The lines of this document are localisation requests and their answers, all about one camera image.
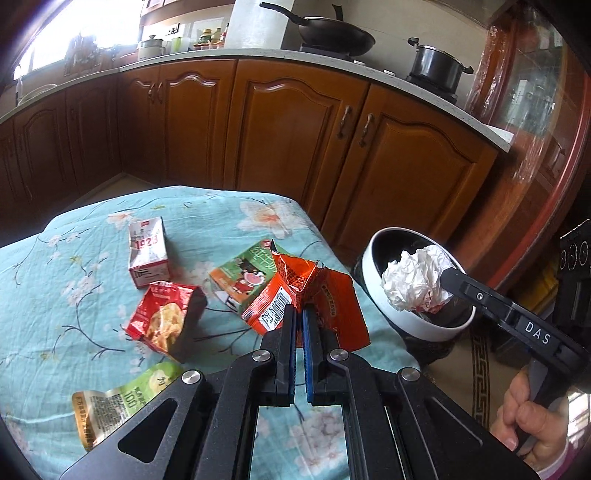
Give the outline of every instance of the stove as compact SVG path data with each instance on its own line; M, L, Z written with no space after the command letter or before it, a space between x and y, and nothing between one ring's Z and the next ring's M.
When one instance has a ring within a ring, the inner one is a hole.
M308 45L303 43L300 47L300 51L305 53L314 53L316 55L324 55L325 57L332 57L334 59L353 61L353 59L346 53L326 50L326 48L318 45Z
M365 63L363 63L361 61L354 60L346 53L326 50L325 47L318 46L318 45L308 45L306 43L303 43L300 47L300 51L305 52L305 53L314 53L316 55L324 55L325 57L332 57L334 59L351 61L351 62L359 64L359 65L365 65ZM396 76L396 74L394 72L391 72L389 70L383 70L383 72L388 73L389 75L392 75L392 76ZM434 83L431 83L426 79L409 75L406 77L405 80L407 82L410 82L410 83L417 85L421 88L424 88L425 90L427 90L431 93L434 93L438 97L441 97L444 100L447 100L452 105L455 105L457 102L457 95L455 93L450 93L446 90L443 90L443 89L439 88L437 85L435 85Z
M413 75L409 75L408 77L406 77L405 80L407 82L410 82L410 83L418 86L418 87L424 88L425 90L427 90L431 93L434 93L438 97L441 97L444 100L447 100L452 105L455 105L457 102L457 95L455 93L450 93L446 90L443 90L442 88L439 88L434 83L429 82L429 80L423 79L421 77L415 77Z

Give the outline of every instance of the sleeve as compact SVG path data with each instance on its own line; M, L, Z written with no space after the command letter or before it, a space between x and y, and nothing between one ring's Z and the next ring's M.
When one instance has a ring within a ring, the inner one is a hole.
M574 453L574 449L572 445L567 441L564 444L564 450L556 459L556 461L552 465L549 465L538 472L538 475L540 476L541 480L557 480L572 461L572 458L570 458L570 461L567 464L567 458L574 457L574 455L569 455L570 452Z

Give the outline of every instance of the cartoon drink box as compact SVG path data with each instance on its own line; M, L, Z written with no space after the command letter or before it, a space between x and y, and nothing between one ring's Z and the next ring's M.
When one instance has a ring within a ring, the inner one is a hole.
M286 253L277 244L275 246ZM242 314L277 271L270 247L271 240L260 240L210 272L213 282L220 288L215 295L234 312Z

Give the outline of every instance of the human hand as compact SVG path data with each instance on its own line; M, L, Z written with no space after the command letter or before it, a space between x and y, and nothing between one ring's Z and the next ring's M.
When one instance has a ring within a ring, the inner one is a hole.
M491 433L509 450L517 447L517 426L538 441L525 455L524 461L536 471L552 465L564 451L569 425L569 402L565 398L556 412L530 402L530 382L527 371L522 370L505 392L503 405L496 412Z

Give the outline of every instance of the black pot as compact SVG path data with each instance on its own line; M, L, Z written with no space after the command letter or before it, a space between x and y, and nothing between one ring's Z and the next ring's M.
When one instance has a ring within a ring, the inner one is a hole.
M472 67L465 67L462 62L449 53L428 45L418 45L418 38L408 39L409 45L417 48L413 69L410 75L428 80L441 90L456 93L462 73L472 74Z
M375 45L375 38L359 27L343 22L342 9L333 5L338 20L324 17L300 17L280 5L259 4L263 8L275 10L299 26L302 40L309 46L358 57L367 53Z

